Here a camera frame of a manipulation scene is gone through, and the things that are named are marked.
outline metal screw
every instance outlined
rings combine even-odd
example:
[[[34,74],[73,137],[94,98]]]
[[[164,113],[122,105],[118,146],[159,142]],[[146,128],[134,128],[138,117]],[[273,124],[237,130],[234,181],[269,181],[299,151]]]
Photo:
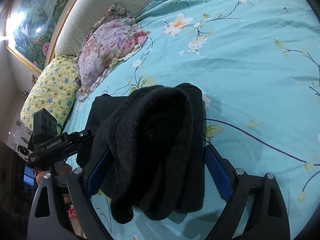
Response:
[[[73,173],[74,174],[80,174],[82,172],[82,168],[76,168],[74,171],[73,171]]]
[[[51,173],[50,172],[46,172],[44,175],[43,175],[43,178],[44,179],[48,179],[51,177]]]
[[[275,176],[272,173],[267,173],[267,177],[268,179],[274,179]]]
[[[243,170],[243,169],[240,169],[240,168],[237,168],[237,169],[236,169],[236,174],[242,175],[242,174],[244,174],[244,170]]]

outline red object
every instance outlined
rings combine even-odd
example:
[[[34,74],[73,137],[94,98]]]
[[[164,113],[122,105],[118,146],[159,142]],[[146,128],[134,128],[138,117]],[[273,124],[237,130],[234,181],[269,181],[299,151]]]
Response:
[[[68,210],[68,215],[70,218],[78,218],[73,205],[71,205],[71,208]]]

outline floral pillow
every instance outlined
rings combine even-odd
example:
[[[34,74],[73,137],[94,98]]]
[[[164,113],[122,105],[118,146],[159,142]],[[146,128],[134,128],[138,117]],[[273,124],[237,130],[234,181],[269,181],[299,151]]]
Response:
[[[123,6],[111,5],[90,28],[82,51],[74,58],[75,78],[81,82],[76,98],[84,101],[116,64],[139,51],[146,39],[147,34]]]
[[[45,108],[57,119],[57,124],[63,127],[78,89],[72,57],[56,55],[42,71],[28,95],[20,113],[22,122],[33,131],[34,114]]]

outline pillow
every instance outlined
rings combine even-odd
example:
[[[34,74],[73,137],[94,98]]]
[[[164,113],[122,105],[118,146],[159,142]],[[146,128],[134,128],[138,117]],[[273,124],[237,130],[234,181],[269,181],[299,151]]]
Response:
[[[79,85],[75,81],[72,57],[56,55],[42,71],[36,84],[28,95],[20,116],[22,122],[33,131],[34,114],[45,108],[63,127],[75,101]]]
[[[111,5],[90,28],[82,51],[74,59],[78,70],[75,79],[81,82],[76,98],[84,101],[115,65],[139,51],[146,39],[147,35],[123,6]]]
[[[55,51],[58,54],[74,55],[81,50],[82,42],[93,23],[100,20],[106,8],[117,2],[122,4],[133,17],[138,17],[145,6],[153,0],[77,0],[72,7],[61,33]]]

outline landscape mural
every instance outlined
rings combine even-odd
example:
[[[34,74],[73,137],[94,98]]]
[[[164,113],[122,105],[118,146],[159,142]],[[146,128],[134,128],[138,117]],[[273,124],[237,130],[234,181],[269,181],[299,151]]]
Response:
[[[14,0],[8,46],[43,70],[53,31],[69,0]]]

